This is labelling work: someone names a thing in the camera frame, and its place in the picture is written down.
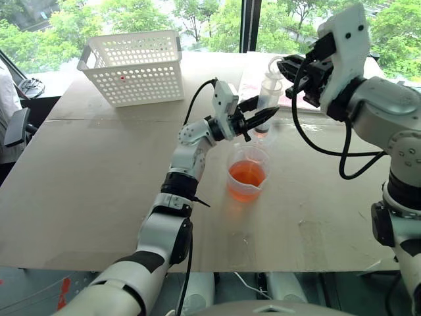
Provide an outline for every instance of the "person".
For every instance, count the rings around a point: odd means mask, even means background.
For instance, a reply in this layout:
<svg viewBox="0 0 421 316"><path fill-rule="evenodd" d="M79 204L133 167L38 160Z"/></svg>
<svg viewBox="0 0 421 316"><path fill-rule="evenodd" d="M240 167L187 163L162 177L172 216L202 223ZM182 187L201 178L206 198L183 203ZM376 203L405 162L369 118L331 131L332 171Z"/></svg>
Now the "person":
<svg viewBox="0 0 421 316"><path fill-rule="evenodd" d="M7 125L13 113L21 109L12 75L6 64L0 60L0 185L26 146L22 143L7 148L4 144Z"/></svg>

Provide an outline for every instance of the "window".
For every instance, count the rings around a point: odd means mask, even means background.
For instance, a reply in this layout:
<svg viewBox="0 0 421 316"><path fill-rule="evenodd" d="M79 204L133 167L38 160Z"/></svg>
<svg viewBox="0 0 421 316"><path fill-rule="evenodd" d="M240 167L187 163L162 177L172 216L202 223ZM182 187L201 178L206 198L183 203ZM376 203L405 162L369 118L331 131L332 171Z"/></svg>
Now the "window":
<svg viewBox="0 0 421 316"><path fill-rule="evenodd" d="M290 54L305 53L320 23L356 0L261 1L257 42L243 33L248 49ZM363 1L386 75L421 82L419 0ZM246 2L260 0L0 0L0 49L26 74L75 71L86 40L103 34L171 28L183 50L238 52Z"/></svg>
<svg viewBox="0 0 421 316"><path fill-rule="evenodd" d="M76 70L87 39L105 34L176 29L183 50L238 51L241 0L221 2L0 0L0 49L29 75Z"/></svg>
<svg viewBox="0 0 421 316"><path fill-rule="evenodd" d="M263 0L257 51L306 53L317 27L353 0ZM421 5L419 0L363 1L372 52L388 78L421 85Z"/></svg>

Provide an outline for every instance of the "measuring cup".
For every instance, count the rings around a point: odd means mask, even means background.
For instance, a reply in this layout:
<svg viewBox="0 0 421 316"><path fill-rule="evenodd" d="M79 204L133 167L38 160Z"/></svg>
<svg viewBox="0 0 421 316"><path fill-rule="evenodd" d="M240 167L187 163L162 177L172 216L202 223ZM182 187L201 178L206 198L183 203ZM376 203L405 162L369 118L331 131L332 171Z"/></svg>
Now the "measuring cup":
<svg viewBox="0 0 421 316"><path fill-rule="evenodd" d="M229 193L238 201L250 202L259 196L269 177L269 156L257 146L235 144L227 167Z"/></svg>

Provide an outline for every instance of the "clear plastic bottle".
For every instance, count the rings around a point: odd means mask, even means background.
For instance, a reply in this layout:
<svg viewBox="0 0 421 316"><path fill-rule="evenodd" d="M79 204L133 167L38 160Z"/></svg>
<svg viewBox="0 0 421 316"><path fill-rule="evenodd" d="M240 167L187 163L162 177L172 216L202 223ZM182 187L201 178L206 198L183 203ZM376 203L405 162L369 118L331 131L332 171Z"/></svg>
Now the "clear plastic bottle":
<svg viewBox="0 0 421 316"><path fill-rule="evenodd" d="M281 60L282 57L275 56L272 58L268 64L268 69L264 73L264 79L262 81L262 86L259 93L259 101L257 103L257 110L263 110L267 107L276 107L278 106L278 100L282 95L282 76L279 71L275 61ZM272 142L274 140L273 131L270 132L270 120L256 127L252 132L252 138L260 143L265 145L264 142Z"/></svg>

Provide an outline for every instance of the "floor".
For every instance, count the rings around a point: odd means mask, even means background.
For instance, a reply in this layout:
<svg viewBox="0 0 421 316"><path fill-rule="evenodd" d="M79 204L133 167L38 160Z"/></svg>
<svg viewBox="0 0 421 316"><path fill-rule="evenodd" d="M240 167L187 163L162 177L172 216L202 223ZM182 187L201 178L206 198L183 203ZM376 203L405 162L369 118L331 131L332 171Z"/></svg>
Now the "floor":
<svg viewBox="0 0 421 316"><path fill-rule="evenodd" d="M50 315L69 302L97 275L92 272L47 271L0 267L0 316ZM297 273L310 303L327 305L360 316L386 315L385 293L393 276L358 276L358 273ZM257 287L256 273L241 273ZM151 316L163 316L177 304L184 276L166 277ZM215 303L255 300L233 273L220 273ZM410 316L410 301L400 282L392 296L394 316Z"/></svg>

